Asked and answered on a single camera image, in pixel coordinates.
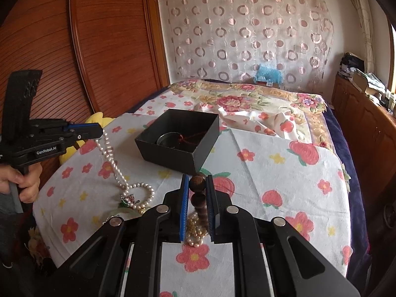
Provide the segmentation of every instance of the human hand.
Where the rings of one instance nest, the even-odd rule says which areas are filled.
[[[0,165],[0,193],[9,193],[9,182],[18,184],[23,191],[19,194],[19,199],[23,203],[32,203],[38,195],[40,185],[40,174],[43,168],[40,163],[29,166],[29,173],[22,175],[18,170],[9,165]]]

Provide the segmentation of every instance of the curtain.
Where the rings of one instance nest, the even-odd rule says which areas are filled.
[[[169,24],[170,71],[180,80],[251,82],[261,64],[281,71],[286,90],[323,91],[334,31],[324,0],[160,3]]]
[[[352,0],[356,7],[360,26],[362,27],[362,34],[364,39],[364,67],[367,73],[375,72],[375,63],[373,56],[373,23],[371,20],[371,10],[368,0]]]

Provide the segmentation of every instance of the black box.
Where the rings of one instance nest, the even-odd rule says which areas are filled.
[[[189,141],[181,149],[157,145],[166,133],[180,133]],[[194,175],[199,172],[219,137],[219,115],[168,109],[135,138],[144,160],[169,169]]]

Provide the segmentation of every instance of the blue bed sheet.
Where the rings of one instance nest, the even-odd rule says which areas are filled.
[[[371,264],[371,256],[368,254],[369,241],[362,194],[360,192],[360,185],[358,176],[356,175],[355,166],[349,152],[347,141],[341,131],[341,127],[330,109],[327,109],[323,115],[330,131],[335,151],[341,161],[345,164],[345,169],[351,177],[349,180],[350,193],[348,198],[352,232],[351,247],[353,249],[353,254],[349,261],[346,277],[359,290],[359,292],[362,293],[366,284],[367,272]]]

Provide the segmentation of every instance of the floral blanket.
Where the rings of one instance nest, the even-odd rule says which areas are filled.
[[[250,84],[211,83],[189,79],[149,100],[136,113],[159,116],[168,108],[219,114],[232,127],[312,143],[333,150],[319,95],[291,93]]]
[[[151,206],[155,206],[165,193],[180,187],[182,174],[141,157],[134,139],[154,119],[149,110],[157,109],[145,106],[142,114],[124,114],[105,131],[125,178],[154,187]],[[352,253],[350,213],[338,158],[313,144],[223,127],[202,169],[213,175],[216,189],[228,193],[233,204],[254,217],[285,217],[345,275]],[[120,190],[113,176],[95,142],[88,141],[41,189],[33,213],[57,267],[108,216],[126,215],[118,209]],[[134,195],[143,199],[147,194],[136,188]],[[234,296],[232,264],[232,246],[214,245],[209,237],[198,248],[164,244],[160,296]]]

